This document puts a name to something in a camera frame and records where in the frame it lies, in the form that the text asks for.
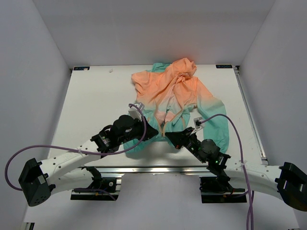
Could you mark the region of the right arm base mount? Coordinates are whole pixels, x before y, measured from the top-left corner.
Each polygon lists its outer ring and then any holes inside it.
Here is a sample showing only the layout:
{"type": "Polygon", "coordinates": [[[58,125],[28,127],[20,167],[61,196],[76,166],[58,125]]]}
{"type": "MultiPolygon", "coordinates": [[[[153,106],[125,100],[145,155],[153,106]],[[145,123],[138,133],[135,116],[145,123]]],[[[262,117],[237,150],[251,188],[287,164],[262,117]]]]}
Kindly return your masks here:
{"type": "Polygon", "coordinates": [[[246,203],[247,189],[234,188],[230,177],[224,170],[210,171],[206,167],[197,167],[200,179],[199,190],[203,204],[246,203]]]}

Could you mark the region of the orange and teal jacket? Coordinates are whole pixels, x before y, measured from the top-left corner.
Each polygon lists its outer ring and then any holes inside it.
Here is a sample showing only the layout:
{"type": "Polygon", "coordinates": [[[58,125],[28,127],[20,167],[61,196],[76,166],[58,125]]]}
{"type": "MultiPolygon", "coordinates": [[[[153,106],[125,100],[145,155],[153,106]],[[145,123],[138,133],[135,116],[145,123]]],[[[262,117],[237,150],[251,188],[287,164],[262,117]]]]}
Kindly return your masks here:
{"type": "Polygon", "coordinates": [[[125,143],[123,148],[127,154],[141,151],[152,142],[167,141],[167,132],[186,129],[193,109],[197,109],[204,120],[215,116],[204,124],[203,135],[226,152],[229,129],[223,117],[225,105],[194,75],[196,70],[193,61],[182,58],[172,64],[155,63],[151,71],[132,74],[136,102],[144,105],[142,113],[158,134],[141,143],[137,139],[125,143]]]}

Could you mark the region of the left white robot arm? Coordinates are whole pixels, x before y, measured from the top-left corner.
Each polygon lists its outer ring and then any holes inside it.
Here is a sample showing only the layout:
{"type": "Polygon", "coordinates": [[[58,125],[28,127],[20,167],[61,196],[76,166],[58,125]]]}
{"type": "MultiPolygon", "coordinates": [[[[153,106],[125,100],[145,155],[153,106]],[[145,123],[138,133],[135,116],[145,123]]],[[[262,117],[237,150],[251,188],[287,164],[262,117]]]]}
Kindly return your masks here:
{"type": "Polygon", "coordinates": [[[102,177],[98,169],[87,163],[118,151],[126,142],[147,141],[157,134],[146,120],[122,115],[77,149],[40,162],[34,158],[28,160],[18,179],[28,205],[38,206],[51,195],[71,189],[108,195],[114,200],[116,179],[102,177]]]}

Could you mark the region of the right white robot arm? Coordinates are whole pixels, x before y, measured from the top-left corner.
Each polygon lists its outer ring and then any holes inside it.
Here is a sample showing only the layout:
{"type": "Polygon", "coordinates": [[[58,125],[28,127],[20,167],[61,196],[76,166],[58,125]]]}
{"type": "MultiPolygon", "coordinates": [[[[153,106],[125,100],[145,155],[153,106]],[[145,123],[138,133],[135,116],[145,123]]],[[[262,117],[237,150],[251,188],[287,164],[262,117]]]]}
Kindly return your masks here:
{"type": "Polygon", "coordinates": [[[223,154],[211,139],[199,141],[193,128],[181,132],[167,132],[165,136],[176,149],[185,147],[207,170],[216,175],[217,187],[222,191],[247,186],[274,196],[288,206],[307,210],[307,175],[293,163],[282,166],[242,163],[239,159],[223,154]]]}

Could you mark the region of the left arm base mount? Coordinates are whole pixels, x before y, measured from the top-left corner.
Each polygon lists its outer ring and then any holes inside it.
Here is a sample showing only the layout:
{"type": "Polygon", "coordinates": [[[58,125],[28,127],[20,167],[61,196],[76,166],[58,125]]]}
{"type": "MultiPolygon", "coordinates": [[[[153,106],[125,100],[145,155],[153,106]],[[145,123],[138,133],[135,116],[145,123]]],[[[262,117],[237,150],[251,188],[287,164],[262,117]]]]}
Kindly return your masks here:
{"type": "Polygon", "coordinates": [[[81,171],[91,174],[90,184],[85,187],[78,186],[71,192],[71,200],[83,201],[116,201],[121,186],[122,175],[104,173],[94,166],[83,166],[81,171]]]}

